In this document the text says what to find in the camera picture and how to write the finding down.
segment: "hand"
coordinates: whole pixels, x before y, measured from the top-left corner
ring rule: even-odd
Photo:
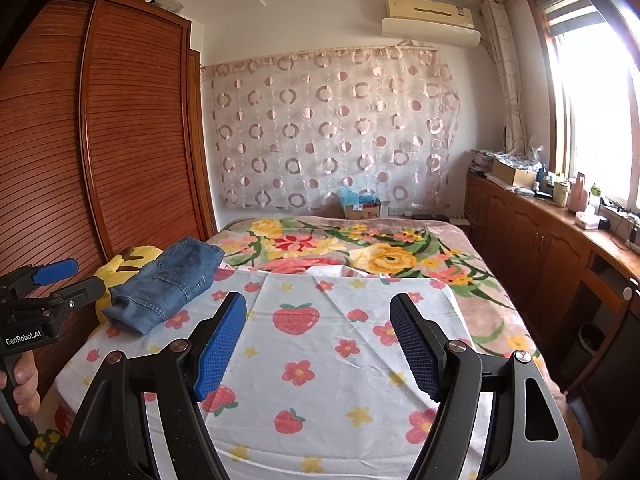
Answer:
[[[38,370],[33,360],[33,352],[28,351],[20,356],[14,367],[14,377],[18,384],[14,389],[18,412],[24,416],[35,415],[40,409],[40,394],[37,390]],[[0,372],[0,390],[4,390],[6,378],[6,374]]]

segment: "blue grip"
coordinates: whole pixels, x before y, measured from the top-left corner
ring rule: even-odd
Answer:
[[[397,296],[391,299],[389,316],[391,326],[396,332],[402,353],[411,368],[418,388],[427,393],[432,400],[438,399],[442,394],[442,389],[438,380],[436,355],[421,337]]]
[[[50,285],[51,283],[66,280],[78,273],[78,263],[73,258],[67,258],[54,264],[39,267],[32,280],[34,285]]]
[[[200,355],[198,378],[193,386],[198,402],[202,402],[208,394],[220,386],[245,322],[246,300],[242,294],[236,294],[204,352]]]

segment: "trash bin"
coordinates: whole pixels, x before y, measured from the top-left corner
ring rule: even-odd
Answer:
[[[604,334],[593,323],[583,323],[578,330],[578,337],[560,366],[560,373],[569,383],[573,383],[578,375],[589,364],[591,358],[604,341]]]

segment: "yellow pillow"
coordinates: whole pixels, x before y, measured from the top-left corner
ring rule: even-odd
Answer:
[[[160,256],[160,254],[162,254],[162,250],[151,245],[146,245],[142,247],[134,247],[128,254],[130,254],[130,256],[128,256],[127,260],[125,260],[120,254],[117,254],[111,259],[111,261],[95,271],[94,276],[98,276],[98,278],[104,281],[105,288],[103,297],[95,302],[95,315],[98,317],[100,324],[107,322],[107,319],[102,314],[102,310],[107,306],[111,306],[111,293],[109,292],[109,288],[121,285],[131,276],[135,276],[138,273],[138,270],[133,270],[131,267],[140,269],[143,265],[152,262]],[[132,256],[138,256],[138,258],[129,259]]]

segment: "bed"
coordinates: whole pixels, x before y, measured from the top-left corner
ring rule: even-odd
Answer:
[[[123,349],[129,357],[157,352],[210,317],[230,290],[245,294],[250,314],[223,386],[202,409],[233,480],[406,477],[436,406],[417,389],[389,330],[388,300],[398,292],[409,292],[425,317],[479,352],[529,351],[566,412],[564,396],[504,289],[450,224],[249,219],[232,222],[209,242],[225,251],[210,291],[145,338],[101,326],[63,369],[38,422],[40,455],[46,457],[68,431],[108,351]],[[295,300],[288,299],[295,291]],[[303,313],[300,326],[283,330],[277,312],[291,307]],[[314,309],[324,321],[305,329],[314,325]],[[265,338],[269,345],[260,343]],[[260,364],[263,359],[268,365]],[[251,386],[258,381],[260,387]],[[490,410],[485,395],[463,480],[478,471]],[[174,478],[155,397],[145,399],[163,478]],[[568,425],[580,442],[570,417]],[[299,432],[304,438],[291,438]]]

